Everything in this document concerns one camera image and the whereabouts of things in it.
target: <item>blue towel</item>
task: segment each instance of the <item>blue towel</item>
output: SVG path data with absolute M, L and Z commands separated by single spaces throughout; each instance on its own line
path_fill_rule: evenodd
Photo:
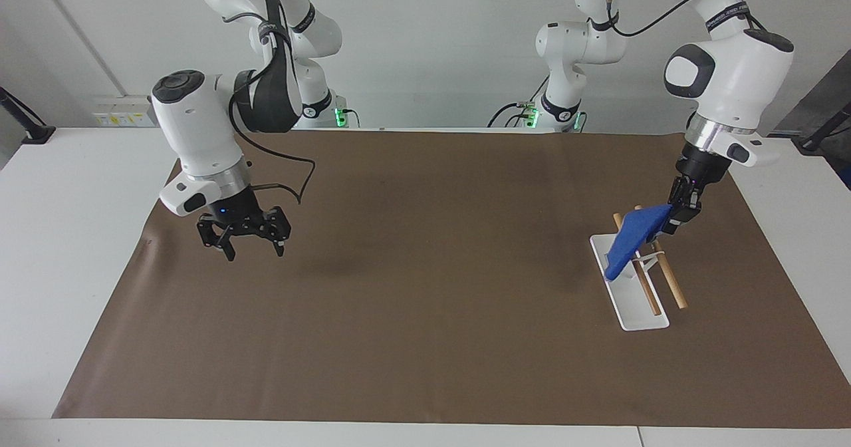
M 662 204 L 632 211 L 624 216 L 624 225 L 621 226 L 618 237 L 614 238 L 614 244 L 606 254 L 608 259 L 606 279 L 615 280 L 629 264 L 632 256 L 635 256 L 638 247 L 662 231 L 671 208 L 669 204 Z

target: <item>white table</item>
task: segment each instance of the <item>white table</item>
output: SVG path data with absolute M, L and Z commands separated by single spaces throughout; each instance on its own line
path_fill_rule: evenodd
M 781 161 L 733 177 L 851 378 L 851 193 L 767 143 Z M 851 445 L 851 430 L 49 420 L 174 159 L 158 129 L 60 129 L 0 171 L 0 445 Z

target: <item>white wall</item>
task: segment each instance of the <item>white wall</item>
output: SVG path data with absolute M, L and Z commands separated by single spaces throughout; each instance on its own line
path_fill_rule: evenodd
M 43 5 L 45 0 L 0 0 L 0 16 L 21 45 L 7 49 L 3 43 L 0 75 L 59 124 L 88 122 L 81 117 L 94 93 L 145 94 L 174 69 L 218 73 L 259 64 L 243 28 L 222 25 L 202 0 L 58 1 L 94 47 L 94 58 L 78 53 L 84 43 L 61 28 L 61 12 Z M 540 26 L 583 19 L 572 0 L 313 1 L 344 31 L 341 53 L 320 63 L 331 86 L 371 126 L 483 125 L 496 108 L 528 98 L 547 74 L 534 47 Z M 748 2 L 764 25 L 797 47 L 787 83 L 764 116 L 763 128 L 770 129 L 851 47 L 851 3 Z M 669 5 L 623 0 L 622 26 L 638 28 Z M 683 9 L 632 39 L 619 65 L 587 66 L 588 129 L 681 130 L 691 104 L 665 92 L 662 69 L 681 44 L 704 39 L 699 17 Z M 110 82 L 98 58 L 118 83 Z M 24 63 L 39 68 L 20 68 Z M 37 83 L 27 82 L 31 73 Z

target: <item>wooden rack leg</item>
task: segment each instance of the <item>wooden rack leg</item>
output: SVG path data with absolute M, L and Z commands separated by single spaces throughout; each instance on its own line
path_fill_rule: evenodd
M 620 213 L 614 214 L 614 223 L 618 226 L 618 231 L 624 225 L 624 217 Z M 653 289 L 650 289 L 650 282 L 647 280 L 647 273 L 644 272 L 644 266 L 638 259 L 632 260 L 633 267 L 636 268 L 636 275 L 641 281 L 641 287 L 644 289 L 644 295 L 647 296 L 647 302 L 650 302 L 650 309 L 653 310 L 654 316 L 661 316 L 662 309 L 659 308 L 659 303 L 656 302 L 656 296 L 653 296 Z
M 640 210 L 641 205 L 636 206 L 636 210 Z M 659 266 L 662 267 L 662 274 L 665 275 L 665 281 L 668 283 L 668 287 L 671 287 L 671 293 L 674 295 L 674 299 L 677 301 L 677 307 L 680 309 L 685 309 L 689 307 L 689 302 L 686 301 L 686 296 L 683 294 L 683 289 L 680 287 L 679 281 L 677 281 L 677 277 L 674 275 L 674 270 L 671 268 L 671 263 L 668 262 L 668 256 L 662 252 L 662 244 L 659 241 L 653 241 L 651 244 L 653 250 L 656 251 L 656 260 L 659 262 Z

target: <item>white robot link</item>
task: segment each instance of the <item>white robot link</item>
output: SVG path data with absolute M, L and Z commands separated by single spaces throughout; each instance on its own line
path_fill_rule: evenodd
M 258 187 L 251 186 L 234 127 L 242 122 L 253 132 L 288 132 L 307 108 L 315 120 L 327 110 L 332 113 L 336 96 L 310 58 L 337 53 L 340 28 L 308 0 L 204 1 L 226 23 L 249 27 L 251 46 L 262 55 L 265 68 L 235 76 L 178 71 L 157 82 L 152 104 L 182 168 L 160 199 L 177 216 L 209 208 L 197 223 L 201 240 L 222 250 L 228 260 L 236 256 L 231 238 L 237 235 L 265 238 L 282 256 L 291 227 L 280 207 L 265 212 L 259 207 Z M 294 23 L 288 19 L 292 13 Z M 299 62 L 296 53 L 301 53 Z
M 794 54 L 792 43 L 766 31 L 743 0 L 677 1 L 697 11 L 711 40 L 680 47 L 665 69 L 668 92 L 698 102 L 677 161 L 681 176 L 669 197 L 673 208 L 663 228 L 668 234 L 700 212 L 706 184 L 720 181 L 732 162 L 753 167 L 777 159 L 756 131 Z M 625 53 L 624 35 L 635 35 L 616 26 L 618 0 L 576 0 L 576 4 L 587 14 L 586 23 L 550 23 L 537 39 L 538 53 L 550 67 L 549 85 L 536 99 L 539 126 L 543 123 L 556 131 L 565 129 L 575 116 L 586 86 L 576 64 L 615 63 Z

